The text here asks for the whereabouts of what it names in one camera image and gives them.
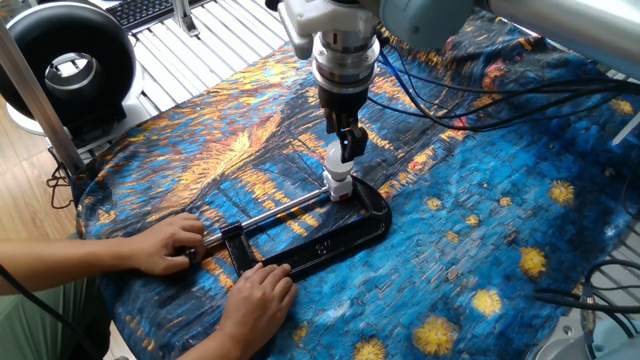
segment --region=white plastic part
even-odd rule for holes
[[[329,187],[331,201],[342,201],[351,196],[353,192],[353,179],[351,179],[351,176],[347,176],[342,181],[337,181],[325,170],[322,172],[322,178]]]
[[[359,6],[340,5],[327,0],[285,0],[284,8],[299,36],[320,31],[357,31],[367,36],[378,19]]]
[[[353,191],[353,180],[350,176],[351,170],[353,170],[353,161],[343,164],[340,160],[341,155],[342,150],[338,140],[329,144],[322,178],[327,187],[329,187],[331,201],[344,200],[351,196]]]
[[[278,14],[280,15],[280,20],[282,20],[284,30],[287,32],[289,41],[291,41],[291,45],[293,45],[293,50],[296,52],[298,59],[307,60],[310,58],[311,53],[313,52],[313,36],[302,36],[296,32],[284,3],[278,4]]]
[[[336,181],[344,181],[353,170],[353,161],[342,163],[341,158],[340,141],[336,140],[327,147],[327,154],[324,159],[326,171]]]

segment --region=patterned fabric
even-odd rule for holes
[[[485,89],[603,76],[484,13],[443,52],[406,54],[412,72]],[[428,100],[458,109],[492,98],[416,85]],[[371,95],[412,109],[384,68]],[[506,118],[555,97],[524,96],[457,123]],[[637,163],[637,133],[619,147],[610,142],[638,108],[638,99],[624,97],[568,118],[472,134],[367,104],[361,121],[370,143],[355,173],[388,199],[389,236],[300,281],[290,316],[257,358],[523,358],[565,311],[536,302],[532,290],[573,289],[629,221],[620,202],[625,178],[605,168],[620,173]],[[325,133],[309,63],[285,46],[129,131],[91,163],[75,179],[78,231],[88,239],[130,236],[188,211],[214,234],[317,189],[334,138]],[[358,214],[319,201],[249,235],[256,255],[267,257]],[[102,285],[136,357],[170,359],[214,331],[236,279],[219,249],[174,277],[111,274]]]

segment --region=black cable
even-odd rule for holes
[[[617,98],[620,95],[622,95],[622,93],[617,93],[617,94],[615,94],[615,95],[613,95],[613,96],[611,96],[611,97],[609,97],[609,98],[607,98],[607,99],[605,99],[603,101],[600,101],[600,102],[598,102],[598,103],[596,103],[594,105],[588,106],[588,107],[586,107],[584,109],[568,112],[566,114],[561,114],[561,115],[552,115],[552,116],[545,116],[545,117],[537,118],[537,119],[528,119],[528,120],[520,121],[520,122],[517,122],[517,123],[513,122],[511,124],[495,127],[494,130],[506,129],[506,128],[511,127],[511,126],[522,125],[522,124],[531,123],[531,122],[556,120],[556,119],[562,119],[562,118],[578,115],[580,113],[583,113],[583,112],[586,112],[586,111],[589,111],[589,110],[593,110],[593,109],[599,108],[600,106],[606,105],[611,100]]]
[[[70,187],[71,185],[69,185],[69,178],[68,178],[68,174],[66,173],[66,167],[64,166],[64,164],[58,159],[52,147],[49,147],[47,150],[49,151],[49,154],[53,156],[53,159],[56,161],[56,164],[57,164],[55,170],[53,170],[53,173],[51,174],[51,177],[46,180],[47,187],[52,189],[51,190],[51,207],[56,210],[61,210],[71,206],[71,204],[73,204],[73,200],[69,200],[69,202],[66,205],[62,205],[62,206],[55,205],[56,190],[59,187]]]
[[[412,77],[414,79],[417,80],[421,80],[433,85],[437,85],[437,86],[442,86],[451,90],[459,90],[459,91],[464,91],[464,92],[470,92],[470,93],[477,93],[477,94],[494,94],[494,95],[500,95],[500,94],[516,94],[516,93],[520,93],[522,91],[525,91],[526,93],[564,93],[564,92],[570,92],[571,89],[549,89],[549,90],[543,90],[540,89],[540,86],[535,86],[535,87],[531,87],[528,89],[524,89],[524,90],[487,90],[487,89],[479,89],[479,88],[471,88],[471,87],[467,87],[467,86],[458,86],[458,85],[451,85],[451,84],[447,84],[445,82],[442,81],[437,81],[437,80],[433,80],[433,79],[428,79],[425,77],[421,77],[419,75],[415,75],[412,73],[408,73],[406,71],[402,71],[402,70],[398,70],[401,73]],[[611,78],[607,78],[607,77],[585,77],[585,78],[578,78],[578,79],[566,79],[566,80],[558,80],[558,81],[552,81],[543,85],[546,85],[545,87],[554,87],[554,86],[559,86],[559,85],[571,85],[571,84],[575,84],[578,85],[579,83],[586,83],[586,84],[593,84],[596,82],[603,82],[605,84],[631,84],[628,81],[624,81],[624,80],[617,80],[617,79],[611,79]]]
[[[616,291],[616,290],[627,290],[627,289],[640,289],[640,285],[625,285],[625,286],[615,286],[610,288],[603,288],[600,286],[593,285],[593,288],[595,290],[600,290],[600,291]]]
[[[591,95],[591,94],[598,94],[598,93],[603,93],[603,92],[608,92],[608,91],[614,91],[614,90],[615,90],[615,91],[619,91],[620,89],[616,88],[614,85],[608,85],[608,86],[600,86],[600,87],[593,88],[593,89],[588,89],[588,88],[587,88],[587,89],[583,89],[583,90],[575,91],[575,92],[571,92],[571,93],[572,93],[572,94],[574,94],[574,95],[577,95],[577,94],[583,94],[583,93],[588,93],[588,95]],[[477,107],[477,108],[475,108],[475,109],[473,109],[473,110],[469,110],[469,111],[467,111],[467,112],[465,112],[465,113],[458,114],[458,115],[460,115],[460,116],[469,116],[469,115],[473,115],[473,114],[479,113],[479,112],[480,112],[480,111],[482,111],[482,110],[486,110],[486,109],[488,109],[488,108],[490,108],[490,107],[496,106],[496,105],[501,104],[501,103],[503,103],[503,102],[507,102],[507,101],[509,101],[509,100],[511,100],[511,99],[513,99],[513,98],[518,97],[518,96],[528,95],[528,94],[532,94],[532,93],[529,93],[529,92],[526,92],[526,91],[522,91],[522,92],[519,92],[519,93],[516,93],[516,94],[512,94],[512,95],[509,95],[509,96],[505,96],[505,97],[503,97],[503,98],[500,98],[500,99],[494,100],[494,101],[492,101],[492,102],[490,102],[490,103],[488,103],[488,104],[485,104],[485,105],[479,106],[479,107]],[[452,116],[439,116],[438,118],[439,118],[439,119],[452,119],[452,118],[454,118],[454,117],[452,117]]]
[[[413,94],[411,93],[411,91],[408,89],[407,85],[404,83],[404,81],[402,80],[402,78],[400,77],[400,75],[395,71],[395,68],[391,65],[389,59],[387,58],[387,56],[384,54],[384,52],[380,53],[380,57],[387,63],[389,70],[391,71],[391,73],[394,75],[394,77],[396,78],[396,80],[398,80],[398,83],[400,84],[400,86],[402,87],[402,89],[405,91],[405,93],[407,94],[407,96],[409,97],[409,99],[411,100],[411,102],[413,103],[413,105],[429,120],[433,121],[434,123],[443,126],[445,128],[448,129],[453,129],[453,130],[468,130],[468,131],[483,131],[483,130],[491,130],[492,128],[495,128],[497,126],[502,126],[502,125],[506,125],[508,123],[514,122],[516,120],[522,119],[524,117],[533,115],[537,112],[540,111],[544,111],[550,108],[553,108],[555,106],[564,104],[566,102],[569,102],[571,100],[575,100],[584,96],[588,96],[588,95],[593,95],[596,93],[600,93],[600,92],[606,92],[606,91],[610,91],[610,90],[614,90],[613,87],[605,87],[605,88],[597,88],[597,89],[591,89],[591,90],[584,90],[575,94],[571,94],[569,96],[563,97],[561,99],[555,100],[550,102],[549,104],[546,104],[544,106],[540,106],[537,107],[535,109],[533,109],[532,111],[526,112],[524,114],[520,114],[517,115],[515,117],[511,117],[509,119],[504,119],[504,120],[500,120],[500,121],[496,121],[490,124],[483,124],[483,125],[476,125],[476,126],[458,126],[458,125],[450,125],[447,124],[445,122],[440,121],[441,118],[447,118],[447,117],[435,117],[433,116],[431,113],[429,113],[427,110],[425,110],[422,105],[420,104],[420,102],[413,96]],[[480,107],[472,112],[477,112],[480,111],[480,109],[483,107]]]
[[[397,47],[395,47],[395,46],[393,46],[393,45],[391,45],[391,44],[389,44],[388,46],[389,46],[390,48],[394,49],[394,50],[398,53],[398,58],[400,59],[400,63],[402,64],[402,68],[404,69],[404,73],[405,73],[405,74],[409,74],[409,70],[407,70],[407,65],[405,64],[404,59],[402,58],[402,53],[400,52],[400,50],[399,50]],[[441,108],[443,108],[443,109],[447,110],[449,113],[452,113],[452,114],[453,114],[453,115],[455,115],[456,117],[460,117],[460,116],[458,116],[458,114],[456,114],[456,113],[453,111],[453,109],[451,109],[451,108],[449,108],[449,107],[447,107],[447,106],[444,106],[444,105],[440,105],[440,104],[438,104],[438,103],[436,103],[436,102],[429,101],[429,100],[425,99],[424,97],[422,97],[422,95],[420,95],[420,92],[418,92],[418,89],[416,89],[416,86],[414,85],[413,80],[411,79],[411,76],[410,76],[410,75],[407,75],[407,76],[408,76],[408,78],[409,78],[409,84],[411,85],[411,88],[413,89],[413,92],[416,94],[416,96],[417,96],[420,100],[424,101],[424,102],[425,102],[425,103],[427,103],[427,104],[431,104],[431,105],[434,105],[434,106],[441,107]]]
[[[562,290],[556,290],[556,289],[536,289],[535,290],[536,293],[538,294],[552,294],[552,295],[558,295],[558,296],[563,296],[563,297],[567,297],[570,299],[573,299],[574,301],[579,301],[580,300],[580,295],[578,294],[574,294],[574,293],[570,293],[570,292],[566,292],[566,291],[562,291]],[[594,295],[596,297],[598,297],[600,300],[604,301],[605,303],[607,303],[607,305],[609,306],[613,306],[613,304],[611,304],[609,301],[607,301],[605,298],[603,298],[601,295],[594,293]],[[624,331],[624,333],[627,335],[627,337],[629,339],[632,339],[634,337],[634,334],[631,332],[631,329],[629,329],[629,326],[627,326],[627,324],[624,323],[624,321],[622,321],[622,319],[620,319],[620,317],[618,317],[615,313],[611,312],[611,311],[603,311],[603,313],[605,315],[607,315],[608,317],[611,318],[611,320],[613,320],[616,324],[618,324],[618,326],[622,329],[622,331]],[[629,324],[631,324],[631,326],[634,328],[634,330],[637,329],[635,328],[633,322],[631,321],[631,319],[629,319],[627,316],[625,316],[623,314],[623,316],[625,317],[625,319],[627,319],[629,321]]]
[[[24,285],[22,285],[16,278],[13,277],[4,268],[4,266],[0,265],[0,276],[2,276],[5,281],[11,285],[16,291],[18,291],[22,296],[24,296],[27,300],[31,301],[34,305],[42,309],[47,314],[51,315],[54,319],[60,322],[64,327],[66,327],[69,331],[71,331],[77,338],[78,341],[84,346],[84,348],[91,353],[91,357],[95,360],[101,360],[102,356],[96,349],[96,347],[89,341],[89,339],[75,326],[71,321],[67,320],[64,316],[62,316],[59,312],[53,309],[44,301],[40,300],[37,296],[35,296],[31,291],[29,291]]]
[[[595,360],[596,352],[593,351],[593,344],[587,343],[587,352],[589,353],[589,359]]]
[[[640,93],[640,85],[637,84],[633,84],[630,83],[628,81],[622,81],[622,80],[615,80],[615,79],[610,79],[610,78],[606,78],[606,77],[589,77],[589,78],[578,78],[578,79],[566,79],[566,80],[559,80],[559,81],[554,81],[554,82],[549,82],[546,84],[542,84],[542,85],[538,85],[538,86],[534,86],[531,88],[527,88],[524,90],[505,90],[505,91],[492,91],[492,90],[480,90],[480,89],[473,89],[473,88],[467,88],[467,87],[461,87],[461,86],[454,86],[454,85],[448,85],[445,83],[440,83],[440,82],[436,82],[436,81],[430,81],[428,79],[425,78],[421,78],[417,75],[413,75],[411,73],[409,73],[408,71],[406,71],[406,66],[404,66],[404,61],[402,60],[402,56],[400,56],[400,60],[403,63],[403,67],[405,68],[405,71],[403,73],[405,73],[407,76],[409,76],[409,80],[411,80],[412,77],[415,77],[417,79],[423,80],[423,81],[427,81],[430,83],[437,83],[438,85],[441,86],[445,86],[447,88],[451,88],[451,89],[455,89],[455,90],[461,90],[461,91],[467,91],[467,92],[480,92],[480,93],[490,93],[490,94],[496,94],[496,93],[506,93],[506,94],[510,94],[509,96],[503,97],[501,99],[497,99],[494,100],[488,104],[485,104],[483,106],[477,107],[471,111],[462,113],[462,114],[455,114],[454,116],[437,116],[438,119],[455,119],[458,117],[462,117],[462,116],[468,116],[468,115],[472,115],[475,113],[478,113],[482,110],[488,109],[490,107],[493,107],[495,105],[498,105],[502,102],[508,101],[510,99],[513,99],[515,97],[518,96],[522,96],[522,95],[527,95],[527,94],[532,94],[532,93],[567,93],[567,92],[577,92],[577,91],[585,91],[587,89],[584,88],[584,86],[593,86],[594,83],[604,83],[605,85],[616,85],[616,89],[617,90],[626,90],[626,91],[630,91],[630,90],[635,90],[637,92]],[[384,52],[380,53],[380,58],[382,60],[382,63],[387,66],[387,68],[389,68],[389,70],[391,71],[391,73],[396,77],[396,79],[398,80],[398,82],[400,83],[400,85],[403,85],[403,81],[401,80],[400,76],[398,75],[397,71],[401,71],[396,69],[390,62],[390,60],[388,59],[388,57],[386,56],[386,54]],[[556,86],[561,86],[561,85],[579,85],[579,84],[583,84],[582,87],[580,88],[571,88],[571,89],[565,89],[565,88],[560,88],[560,89],[549,89],[550,87],[556,87]],[[599,88],[596,89],[606,89],[605,87],[601,86]],[[431,119],[430,118],[430,114],[424,114],[425,118]]]
[[[584,281],[590,283],[591,282],[591,278],[593,277],[593,274],[595,274],[596,271],[600,270],[601,268],[603,268],[605,266],[609,266],[609,265],[626,266],[626,267],[630,267],[632,269],[636,269],[636,270],[640,271],[640,264],[636,264],[636,263],[634,263],[632,261],[619,260],[619,259],[603,260],[603,261],[599,261],[599,262],[595,263],[587,271],[587,274],[584,277]]]
[[[136,34],[131,31],[131,30],[127,30],[127,35],[131,36],[136,42],[133,43],[133,45],[131,47],[135,48],[136,45],[138,45],[138,37],[136,36]]]
[[[540,292],[536,289],[534,290],[533,297],[536,300],[543,301],[553,305],[560,306],[568,306],[577,309],[583,310],[593,310],[593,311],[601,311],[601,312],[614,312],[621,314],[640,314],[640,306],[617,306],[617,305],[601,305],[601,304],[585,304],[579,301],[574,300],[566,300],[566,299],[558,299],[553,296],[546,296],[544,292]]]
[[[588,107],[586,107],[586,108],[584,108],[584,109],[580,109],[580,110],[572,111],[572,112],[569,112],[569,113],[566,113],[566,114],[561,114],[561,115],[547,116],[547,117],[543,117],[543,118],[539,118],[539,119],[530,119],[530,120],[522,121],[522,122],[520,122],[520,123],[518,123],[518,124],[524,124],[524,123],[534,122],[534,121],[536,121],[536,122],[537,122],[537,121],[545,121],[545,120],[555,120],[555,119],[561,119],[561,118],[565,118],[565,117],[570,117],[570,116],[578,115],[578,114],[580,114],[580,113],[583,113],[583,112],[586,112],[586,111],[589,111],[589,110],[593,110],[593,109],[596,109],[596,108],[598,108],[598,107],[600,107],[600,106],[603,106],[603,105],[605,105],[605,104],[609,103],[609,101],[611,101],[611,100],[613,100],[613,99],[617,98],[617,97],[618,97],[618,96],[620,96],[620,95],[622,95],[622,93],[618,93],[618,94],[616,94],[616,95],[614,95],[614,96],[612,96],[612,97],[607,98],[606,100],[603,100],[603,101],[598,102],[598,103],[596,103],[596,104],[594,104],[594,105],[588,106]],[[369,97],[368,97],[368,99],[369,99],[369,101],[371,101],[372,103],[374,103],[374,104],[376,104],[376,105],[380,106],[381,108],[384,108],[384,109],[387,109],[387,110],[390,110],[390,111],[395,111],[395,112],[397,112],[397,113],[405,114],[405,115],[409,115],[409,116],[415,116],[415,117],[420,117],[420,118],[426,118],[426,116],[424,116],[424,115],[422,115],[422,114],[419,114],[419,113],[415,113],[415,112],[411,112],[411,111],[406,111],[406,110],[402,110],[402,109],[395,108],[395,107],[390,106],[390,105],[383,104],[383,103],[381,103],[381,102],[377,101],[376,99],[372,98],[371,96],[369,96]],[[507,127],[509,127],[509,126],[512,126],[512,125],[496,127],[496,129],[504,129],[504,128],[507,128]]]
[[[595,297],[597,297],[598,299],[600,299],[601,301],[603,301],[605,304],[607,304],[607,305],[613,305],[609,300],[607,300],[604,296],[602,296],[602,294],[600,294],[599,292],[597,292],[597,291],[595,291],[595,290],[593,291],[593,295],[594,295]],[[625,320],[627,320],[627,322],[629,323],[629,325],[631,325],[631,328],[633,328],[633,331],[637,334],[637,333],[638,333],[638,328],[636,328],[636,325],[633,323],[633,320],[631,320],[631,318],[630,318],[630,317],[628,317],[628,316],[627,316],[627,315],[625,315],[625,314],[620,314],[620,315],[622,315],[622,317],[623,317],[623,318],[625,318]],[[633,335],[633,333],[631,332],[631,330],[629,330],[629,327],[628,327],[628,326],[626,326],[626,325],[622,322],[622,320],[621,320],[620,318],[617,318],[617,320],[616,320],[616,319],[614,319],[612,316],[609,316],[609,317],[611,317],[611,319],[612,319],[613,321],[615,321],[615,322],[616,322],[616,324],[618,324],[618,326],[620,326],[620,327],[622,328],[622,330],[624,331],[624,333],[627,335],[627,337],[628,337],[629,339],[631,339],[631,338],[633,338],[633,337],[634,337],[634,335]]]

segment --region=metal frame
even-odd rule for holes
[[[71,175],[76,174],[84,166],[84,162],[2,20],[0,20],[0,64],[51,141],[58,158]]]
[[[174,19],[189,36],[198,36],[200,31],[196,28],[196,24],[191,17],[191,7],[189,6],[189,0],[172,0]]]

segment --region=person's arm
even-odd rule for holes
[[[131,238],[87,240],[0,240],[0,265],[30,291],[60,286],[105,272],[138,269],[168,275],[189,267],[177,247],[204,255],[204,225],[193,214],[166,219]],[[14,294],[0,278],[0,295]]]
[[[245,272],[229,292],[220,326],[179,360],[247,360],[282,326],[298,288],[289,265],[262,264]]]

